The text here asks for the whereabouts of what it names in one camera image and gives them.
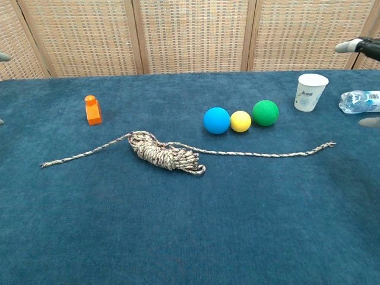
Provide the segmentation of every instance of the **wicker room divider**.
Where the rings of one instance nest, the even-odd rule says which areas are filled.
[[[380,0],[0,0],[0,79],[379,68]]]
[[[378,3],[258,0],[248,70],[351,68],[357,55],[334,46],[363,35],[366,21],[378,18]]]
[[[48,76],[14,1],[0,0],[0,50],[12,57],[12,61],[0,63],[0,80]]]
[[[53,76],[143,73],[131,0],[18,0]]]

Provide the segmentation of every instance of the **green ball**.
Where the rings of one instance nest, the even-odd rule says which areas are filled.
[[[280,112],[277,105],[270,100],[262,100],[252,109],[254,122],[261,126],[270,126],[277,121]]]

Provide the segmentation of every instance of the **bottle label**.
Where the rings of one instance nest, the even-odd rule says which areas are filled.
[[[380,112],[380,91],[367,91],[367,100],[372,101],[372,105],[367,112]]]
[[[380,105],[372,105],[367,112],[380,112]]]
[[[380,91],[367,91],[367,98],[372,100],[380,100]]]

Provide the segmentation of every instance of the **coiled rope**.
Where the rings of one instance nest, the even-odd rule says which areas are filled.
[[[336,145],[334,142],[327,142],[314,148],[311,151],[300,152],[300,153],[286,153],[286,154],[264,154],[264,153],[241,153],[235,151],[213,151],[213,150],[202,150],[200,148],[191,147],[186,144],[181,144],[180,142],[160,142],[157,138],[145,131],[129,132],[122,137],[119,137],[107,144],[97,147],[93,150],[87,151],[85,153],[77,154],[76,156],[67,157],[65,159],[54,160],[50,162],[45,162],[41,164],[41,167],[48,167],[54,164],[69,162],[73,159],[79,159],[81,157],[89,156],[97,151],[100,151],[110,145],[116,144],[119,141],[128,139],[129,144],[137,153],[137,156],[141,159],[147,160],[148,162],[168,169],[175,170],[180,169],[185,172],[200,175],[206,171],[206,167],[203,164],[198,164],[199,153],[215,154],[221,156],[257,156],[257,157],[293,157],[293,156],[310,156],[324,148],[333,147]]]

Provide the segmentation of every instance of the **blue ball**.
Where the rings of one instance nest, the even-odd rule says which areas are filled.
[[[230,126],[230,115],[222,108],[211,108],[204,114],[203,125],[208,132],[214,135],[222,134]]]

